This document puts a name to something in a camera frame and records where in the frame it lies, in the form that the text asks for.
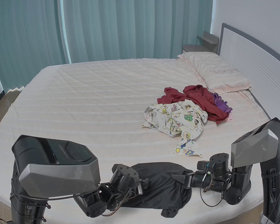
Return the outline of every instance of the white sticker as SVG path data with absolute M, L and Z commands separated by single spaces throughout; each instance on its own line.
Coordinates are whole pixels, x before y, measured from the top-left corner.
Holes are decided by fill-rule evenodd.
M 192 175 L 189 177 L 188 188 L 191 186 Z
M 141 183 L 139 183 L 139 185 L 138 185 L 138 193 L 139 193 L 139 194 L 142 194 Z

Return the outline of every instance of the black t-shirt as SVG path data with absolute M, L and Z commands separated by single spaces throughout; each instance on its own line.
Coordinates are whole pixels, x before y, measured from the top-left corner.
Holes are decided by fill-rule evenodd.
M 185 175 L 192 170 L 171 162 L 138 163 L 132 168 L 138 172 L 139 178 L 148 178 L 149 182 L 143 195 L 123 203 L 123 207 L 163 209 L 163 217 L 175 217 L 190 200 L 192 190 L 184 189 L 172 174 Z

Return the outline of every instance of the red garment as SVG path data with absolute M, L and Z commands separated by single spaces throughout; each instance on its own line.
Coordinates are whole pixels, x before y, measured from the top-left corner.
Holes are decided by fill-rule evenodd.
M 180 93 L 177 89 L 171 87 L 165 88 L 164 92 L 166 95 L 157 99 L 158 104 L 171 104 L 189 99 L 208 113 L 208 120 L 210 121 L 216 121 L 218 124 L 228 117 L 228 113 L 215 105 L 213 95 L 208 89 L 200 84 L 186 86 L 183 90 L 184 93 Z

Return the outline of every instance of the white pillow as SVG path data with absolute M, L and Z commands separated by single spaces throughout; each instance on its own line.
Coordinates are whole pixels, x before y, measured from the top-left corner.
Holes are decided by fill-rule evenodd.
M 186 52 L 177 57 L 191 65 L 198 79 L 202 79 L 213 93 L 223 94 L 251 87 L 242 73 L 213 52 Z

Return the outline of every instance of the teal curtain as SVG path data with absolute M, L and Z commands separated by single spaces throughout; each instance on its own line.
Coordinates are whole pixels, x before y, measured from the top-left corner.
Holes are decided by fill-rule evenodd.
M 26 86 L 44 67 L 65 64 L 57 0 L 0 0 L 0 80 Z
M 175 58 L 210 31 L 212 8 L 213 0 L 63 0 L 71 62 Z
M 210 31 L 213 0 L 0 0 L 0 80 L 67 61 L 175 58 Z

